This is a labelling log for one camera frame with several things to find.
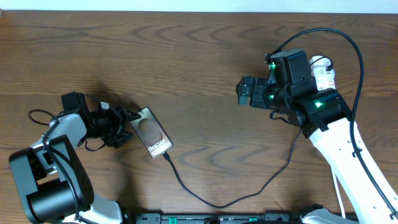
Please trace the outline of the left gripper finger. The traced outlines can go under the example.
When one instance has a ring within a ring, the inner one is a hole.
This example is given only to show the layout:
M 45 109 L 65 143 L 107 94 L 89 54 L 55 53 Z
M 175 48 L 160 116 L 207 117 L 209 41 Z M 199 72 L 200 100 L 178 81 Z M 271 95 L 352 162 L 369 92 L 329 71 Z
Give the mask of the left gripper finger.
M 122 114 L 122 117 L 126 122 L 131 122 L 131 121 L 142 118 L 142 116 L 140 114 L 132 112 L 122 106 L 119 107 L 119 111 Z
M 115 135 L 114 141 L 113 141 L 113 147 L 116 149 L 120 148 L 126 142 L 128 142 L 128 140 L 130 140 L 133 136 L 134 136 L 133 133 L 131 133 L 129 131 L 123 131 L 123 132 Z

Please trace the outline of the Galaxy S25 Ultra smartphone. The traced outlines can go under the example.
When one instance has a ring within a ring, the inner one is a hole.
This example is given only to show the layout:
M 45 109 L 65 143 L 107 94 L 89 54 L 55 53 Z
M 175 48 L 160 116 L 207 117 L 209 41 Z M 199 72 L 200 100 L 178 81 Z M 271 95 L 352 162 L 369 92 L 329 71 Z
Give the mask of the Galaxy S25 Ultra smartphone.
M 174 144 L 149 107 L 138 112 L 141 117 L 130 124 L 151 158 L 156 159 Z

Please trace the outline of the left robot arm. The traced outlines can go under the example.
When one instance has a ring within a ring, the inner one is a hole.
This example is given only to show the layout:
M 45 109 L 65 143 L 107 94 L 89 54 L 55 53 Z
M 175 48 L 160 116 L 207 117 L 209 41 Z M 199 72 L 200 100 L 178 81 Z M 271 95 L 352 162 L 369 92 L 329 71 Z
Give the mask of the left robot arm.
M 134 223 L 117 201 L 94 193 L 76 148 L 89 139 L 119 148 L 133 137 L 126 126 L 140 118 L 122 106 L 99 101 L 90 111 L 85 95 L 62 95 L 63 111 L 28 148 L 10 155 L 9 165 L 27 219 L 31 223 Z

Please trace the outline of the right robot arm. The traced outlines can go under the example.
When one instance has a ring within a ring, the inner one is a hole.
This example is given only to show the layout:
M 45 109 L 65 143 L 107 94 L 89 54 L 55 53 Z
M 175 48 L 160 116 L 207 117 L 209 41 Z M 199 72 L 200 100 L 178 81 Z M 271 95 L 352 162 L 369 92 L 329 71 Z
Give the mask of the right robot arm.
M 340 181 L 360 223 L 397 223 L 397 194 L 351 128 L 351 110 L 333 88 L 319 90 L 302 49 L 269 59 L 269 78 L 242 77 L 238 103 L 276 110 L 300 128 L 321 152 Z

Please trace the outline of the white power strip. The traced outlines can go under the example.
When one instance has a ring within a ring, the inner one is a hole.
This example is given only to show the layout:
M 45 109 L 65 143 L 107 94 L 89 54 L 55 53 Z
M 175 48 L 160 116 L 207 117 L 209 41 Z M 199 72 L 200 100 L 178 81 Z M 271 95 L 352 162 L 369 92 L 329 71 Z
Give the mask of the white power strip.
M 319 91 L 328 88 L 336 88 L 335 71 L 333 69 L 333 61 L 331 58 L 321 55 L 313 56 L 310 59 L 310 68 Z

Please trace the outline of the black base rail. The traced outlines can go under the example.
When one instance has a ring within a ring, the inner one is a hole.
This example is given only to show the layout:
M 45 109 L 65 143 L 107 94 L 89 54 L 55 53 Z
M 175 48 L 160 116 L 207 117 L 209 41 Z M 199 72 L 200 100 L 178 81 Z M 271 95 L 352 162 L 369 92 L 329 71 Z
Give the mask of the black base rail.
M 288 213 L 256 214 L 161 214 L 140 213 L 136 224 L 238 224 L 238 223 L 303 223 L 301 218 Z

